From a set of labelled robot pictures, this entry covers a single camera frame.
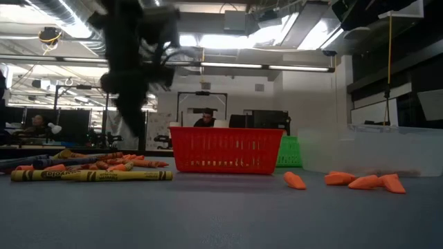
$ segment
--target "ductwork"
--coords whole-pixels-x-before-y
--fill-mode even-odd
[[[81,0],[25,0],[25,2],[43,15],[52,18],[70,36],[100,40],[100,42],[81,42],[81,44],[98,56],[105,55],[105,43],[101,34],[87,24],[91,11]]]

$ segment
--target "black monitor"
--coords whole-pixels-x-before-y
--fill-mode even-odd
[[[229,119],[229,128],[253,128],[253,116],[232,114]]]
[[[291,119],[287,111],[253,110],[253,127],[262,129],[285,129],[289,135]]]

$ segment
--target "lamp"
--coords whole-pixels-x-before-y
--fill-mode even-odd
[[[62,131],[62,127],[59,125],[55,125],[53,123],[48,123],[48,126],[51,128],[51,132],[54,135]]]

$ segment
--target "red plastic basket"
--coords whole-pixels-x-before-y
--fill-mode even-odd
[[[170,127],[181,172],[272,174],[283,130]]]

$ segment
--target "person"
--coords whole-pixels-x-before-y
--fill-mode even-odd
[[[31,127],[26,128],[23,131],[15,132],[17,135],[24,135],[24,136],[39,136],[44,137],[49,131],[48,127],[48,118],[42,116],[42,115],[36,115],[33,118],[33,125]]]
[[[214,127],[215,118],[213,118],[214,111],[205,108],[203,111],[203,118],[195,122],[194,127]]]

